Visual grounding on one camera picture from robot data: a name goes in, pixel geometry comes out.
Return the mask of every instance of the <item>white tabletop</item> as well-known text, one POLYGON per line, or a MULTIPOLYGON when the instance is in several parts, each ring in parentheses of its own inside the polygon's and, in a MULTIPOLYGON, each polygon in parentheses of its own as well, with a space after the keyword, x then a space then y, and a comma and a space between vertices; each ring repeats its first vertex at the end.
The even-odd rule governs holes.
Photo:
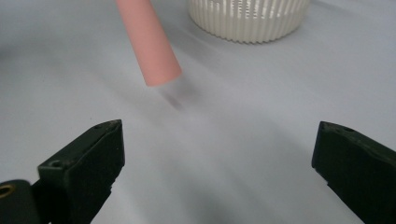
POLYGON ((112 0, 0 3, 0 182, 122 119, 126 165, 93 223, 361 223, 311 168, 318 124, 396 148, 396 2, 313 0, 243 45, 153 0, 183 68, 145 85, 112 0))

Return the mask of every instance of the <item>white plastic container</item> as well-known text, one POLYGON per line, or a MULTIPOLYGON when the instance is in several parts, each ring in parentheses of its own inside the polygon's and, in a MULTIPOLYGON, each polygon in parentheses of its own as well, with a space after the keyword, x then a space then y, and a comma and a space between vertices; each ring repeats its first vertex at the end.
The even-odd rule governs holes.
POLYGON ((294 31, 310 0, 190 0, 190 15, 212 35, 262 43, 294 31))

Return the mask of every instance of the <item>pink cylinder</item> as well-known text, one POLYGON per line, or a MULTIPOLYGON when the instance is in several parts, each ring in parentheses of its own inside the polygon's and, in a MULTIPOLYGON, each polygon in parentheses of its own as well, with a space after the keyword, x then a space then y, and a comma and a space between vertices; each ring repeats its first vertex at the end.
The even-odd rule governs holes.
POLYGON ((158 86, 180 76, 180 65, 150 1, 116 1, 146 84, 158 86))

